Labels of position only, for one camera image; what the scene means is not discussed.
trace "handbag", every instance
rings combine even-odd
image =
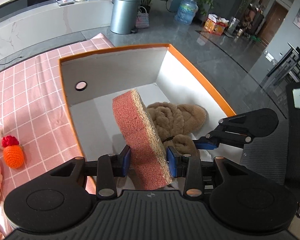
[[[136,27],[138,29],[144,29],[144,28],[149,28],[149,14],[147,13],[146,8],[143,6],[140,6],[138,9],[138,16],[137,16],[137,21],[136,21]]]

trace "red sponge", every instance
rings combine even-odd
[[[137,90],[113,99],[115,120],[131,147],[131,164],[146,190],[170,184],[173,179],[165,159],[163,144]]]

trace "orange crochet toy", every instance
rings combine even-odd
[[[17,138],[11,135],[3,137],[2,147],[5,163],[13,169],[21,167],[25,159]]]

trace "round hole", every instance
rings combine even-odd
[[[83,91],[87,88],[87,83],[85,81],[80,81],[75,85],[75,89],[77,91]]]

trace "wooden door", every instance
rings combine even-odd
[[[266,22],[259,32],[259,38],[268,46],[274,35],[277,33],[288,10],[279,3],[275,2],[269,14],[266,17]]]

